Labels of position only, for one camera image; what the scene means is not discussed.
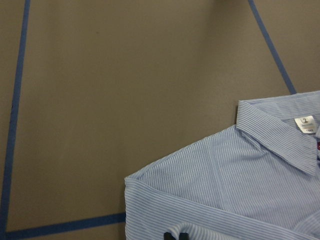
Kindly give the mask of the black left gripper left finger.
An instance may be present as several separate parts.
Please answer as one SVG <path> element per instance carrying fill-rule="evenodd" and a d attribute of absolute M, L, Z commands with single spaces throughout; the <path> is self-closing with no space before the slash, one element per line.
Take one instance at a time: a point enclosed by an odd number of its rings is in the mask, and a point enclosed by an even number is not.
<path fill-rule="evenodd" d="M 172 234 L 170 232 L 165 232 L 163 234 L 163 239 L 164 240 L 173 240 L 173 236 L 172 236 Z"/>

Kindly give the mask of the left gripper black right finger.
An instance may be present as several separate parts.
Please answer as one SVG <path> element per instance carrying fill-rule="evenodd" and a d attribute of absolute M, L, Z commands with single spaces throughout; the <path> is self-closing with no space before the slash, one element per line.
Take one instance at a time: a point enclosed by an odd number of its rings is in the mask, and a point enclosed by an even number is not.
<path fill-rule="evenodd" d="M 180 232 L 178 239 L 179 240 L 189 240 L 189 234 L 187 232 Z"/>

